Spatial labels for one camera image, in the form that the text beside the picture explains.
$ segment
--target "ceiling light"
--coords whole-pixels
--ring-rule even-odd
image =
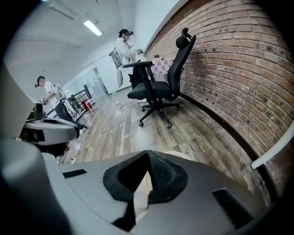
[[[90,20],[84,22],[84,25],[87,26],[90,30],[92,30],[97,36],[100,36],[102,34],[100,30],[97,29],[97,27]]]

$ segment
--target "chair armrest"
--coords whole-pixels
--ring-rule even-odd
[[[138,63],[132,63],[132,64],[125,64],[123,65],[123,68],[136,67],[136,66],[150,66],[150,65],[153,65],[152,61],[144,61],[144,62],[138,62]]]

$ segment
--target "black cushion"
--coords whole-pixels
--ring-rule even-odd
[[[171,98],[172,92],[166,82],[151,82],[152,90],[158,98]],[[130,99],[145,99],[148,98],[144,83],[139,83],[129,94]]]

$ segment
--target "brick wall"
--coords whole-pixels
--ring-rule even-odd
[[[190,0],[158,33],[147,59],[174,58],[184,27],[196,42],[181,92],[220,115],[261,156],[294,119],[294,59],[286,42],[252,0]],[[283,151],[267,164],[279,194],[294,166],[290,156]]]

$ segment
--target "office chair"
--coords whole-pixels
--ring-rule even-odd
[[[142,112],[145,111],[145,108],[150,109],[140,119],[140,127],[144,125],[142,121],[146,117],[148,117],[154,111],[158,111],[161,117],[167,122],[166,127],[168,129],[171,128],[170,120],[165,115],[163,108],[175,106],[177,110],[179,110],[180,107],[179,104],[175,103],[164,104],[162,99],[173,101],[180,95],[180,77],[182,71],[184,70],[183,65],[192,50],[195,40],[195,35],[192,37],[190,34],[188,34],[188,28],[182,29],[181,36],[176,40],[176,46],[179,48],[178,53],[167,73],[167,79],[169,82],[168,84],[166,82],[155,82],[151,71],[151,66],[154,65],[152,61],[132,63],[123,66],[124,68],[136,67],[139,71],[140,77],[143,80],[143,83],[139,83],[128,94],[130,99],[141,100],[147,98],[149,102],[149,105],[142,106],[141,108]],[[148,70],[151,81],[148,78],[146,69]]]

